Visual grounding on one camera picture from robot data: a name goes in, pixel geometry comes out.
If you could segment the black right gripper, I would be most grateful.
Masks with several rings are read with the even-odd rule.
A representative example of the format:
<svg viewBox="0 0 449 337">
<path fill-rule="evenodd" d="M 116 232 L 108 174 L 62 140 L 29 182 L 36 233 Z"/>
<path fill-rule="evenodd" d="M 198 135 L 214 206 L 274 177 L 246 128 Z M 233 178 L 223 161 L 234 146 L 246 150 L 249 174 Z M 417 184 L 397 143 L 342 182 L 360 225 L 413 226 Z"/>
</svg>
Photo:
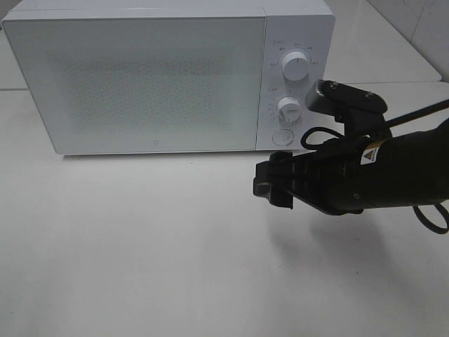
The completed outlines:
<svg viewBox="0 0 449 337">
<path fill-rule="evenodd" d="M 294 197 L 327 215 L 361 214 L 362 209 L 344 210 L 327 200 L 327 191 L 342 178 L 343 169 L 338 168 L 333 160 L 317 160 L 316 152 L 297 155 L 275 152 L 269 161 L 256 164 L 253 195 L 269 199 L 271 205 L 286 209 L 293 208 Z"/>
</svg>

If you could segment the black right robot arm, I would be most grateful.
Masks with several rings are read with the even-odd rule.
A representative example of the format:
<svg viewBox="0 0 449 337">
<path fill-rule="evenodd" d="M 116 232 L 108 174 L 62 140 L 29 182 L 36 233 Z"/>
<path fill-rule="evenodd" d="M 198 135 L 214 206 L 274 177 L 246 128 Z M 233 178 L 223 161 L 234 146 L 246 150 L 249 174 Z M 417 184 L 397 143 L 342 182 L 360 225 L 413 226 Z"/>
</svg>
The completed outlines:
<svg viewBox="0 0 449 337">
<path fill-rule="evenodd" d="M 275 152 L 257 164 L 253 194 L 284 208 L 299 199 L 335 216 L 440 204 L 448 199 L 448 122 L 379 144 L 361 139 L 329 157 Z"/>
</svg>

